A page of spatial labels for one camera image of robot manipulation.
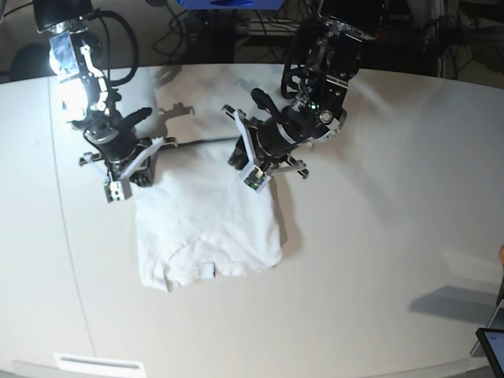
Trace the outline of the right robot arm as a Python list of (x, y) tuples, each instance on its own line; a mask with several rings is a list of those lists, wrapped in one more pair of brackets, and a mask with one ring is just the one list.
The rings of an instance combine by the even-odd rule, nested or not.
[[(119, 13), (94, 9), (89, 1), (35, 1), (33, 9), (38, 32), (51, 34), (49, 64), (58, 78), (65, 120), (82, 132), (104, 161), (106, 189), (123, 190), (131, 183), (152, 186), (151, 157), (161, 140), (140, 139), (135, 127), (153, 110), (143, 107), (123, 116), (117, 109), (121, 100), (117, 88), (129, 83), (139, 68), (139, 43), (131, 25)], [(102, 44), (85, 25), (101, 18), (115, 20), (132, 47), (130, 71), (118, 80), (102, 70)]]

